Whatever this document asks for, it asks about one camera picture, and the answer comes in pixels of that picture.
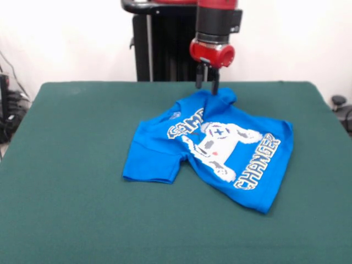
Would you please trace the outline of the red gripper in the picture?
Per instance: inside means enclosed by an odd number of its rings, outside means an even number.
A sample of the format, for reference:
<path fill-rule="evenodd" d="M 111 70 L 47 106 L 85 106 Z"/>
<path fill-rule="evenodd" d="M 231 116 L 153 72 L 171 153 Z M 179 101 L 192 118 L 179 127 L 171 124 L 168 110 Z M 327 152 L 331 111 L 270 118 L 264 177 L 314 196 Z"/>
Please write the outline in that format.
<path fill-rule="evenodd" d="M 204 65 L 202 63 L 205 63 L 212 67 L 211 92 L 213 95 L 217 95 L 220 77 L 219 69 L 217 68 L 229 67 L 231 65 L 235 57 L 234 47 L 230 44 L 213 45 L 193 39 L 190 43 L 189 50 L 191 57 L 195 61 L 200 62 L 196 68 L 196 88 L 202 88 L 202 83 L 204 81 Z"/>

